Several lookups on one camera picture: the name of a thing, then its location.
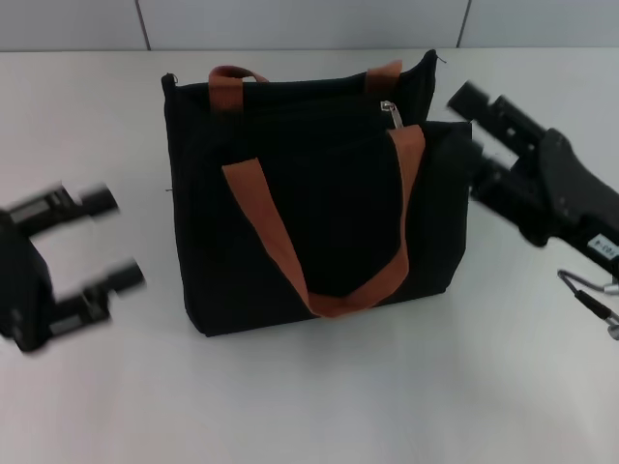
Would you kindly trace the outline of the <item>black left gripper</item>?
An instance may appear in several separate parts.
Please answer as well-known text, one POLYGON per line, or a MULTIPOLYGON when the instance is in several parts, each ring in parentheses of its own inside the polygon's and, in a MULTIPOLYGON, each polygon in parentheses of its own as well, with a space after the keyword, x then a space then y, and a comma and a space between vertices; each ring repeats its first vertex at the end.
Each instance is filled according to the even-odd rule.
MULTIPOLYGON (((49 339, 45 314, 53 306, 47 264, 27 237, 83 218, 119 211, 106 185, 73 198, 60 185, 11 206, 1 213, 1 335, 20 351, 34 352, 49 339)), ((110 319, 109 300, 143 286, 135 261, 126 263, 80 291, 55 303, 50 336, 58 337, 110 319)))

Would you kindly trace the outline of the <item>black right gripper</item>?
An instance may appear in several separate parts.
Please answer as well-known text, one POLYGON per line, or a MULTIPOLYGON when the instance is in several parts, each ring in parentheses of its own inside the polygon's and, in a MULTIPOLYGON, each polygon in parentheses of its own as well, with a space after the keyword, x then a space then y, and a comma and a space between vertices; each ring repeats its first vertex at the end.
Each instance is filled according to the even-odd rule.
POLYGON ((476 122, 516 155, 533 155, 533 184, 488 157, 471 138, 451 134, 437 149, 450 175, 474 200, 491 209, 543 247, 560 239, 618 276, 618 193, 578 159, 568 138, 545 129, 505 96, 465 82, 447 106, 476 122))

